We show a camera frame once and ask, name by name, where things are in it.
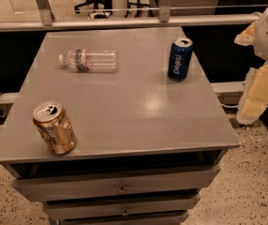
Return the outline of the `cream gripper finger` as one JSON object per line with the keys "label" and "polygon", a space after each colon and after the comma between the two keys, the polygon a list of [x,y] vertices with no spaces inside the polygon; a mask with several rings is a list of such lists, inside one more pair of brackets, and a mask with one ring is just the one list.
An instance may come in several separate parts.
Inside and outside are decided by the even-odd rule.
{"label": "cream gripper finger", "polygon": [[258,22],[250,24],[243,32],[238,34],[234,43],[241,46],[253,46]]}
{"label": "cream gripper finger", "polygon": [[236,120],[251,125],[268,108],[268,61],[260,68],[251,68],[244,82],[244,93],[238,104]]}

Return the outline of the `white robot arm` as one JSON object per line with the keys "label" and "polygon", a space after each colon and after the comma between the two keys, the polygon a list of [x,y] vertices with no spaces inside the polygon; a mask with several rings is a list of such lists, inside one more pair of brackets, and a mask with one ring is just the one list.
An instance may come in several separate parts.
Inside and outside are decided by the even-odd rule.
{"label": "white robot arm", "polygon": [[252,45],[254,54],[264,60],[260,68],[251,67],[246,74],[244,93],[238,104],[236,120],[251,125],[268,108],[268,8],[234,42],[242,46]]}

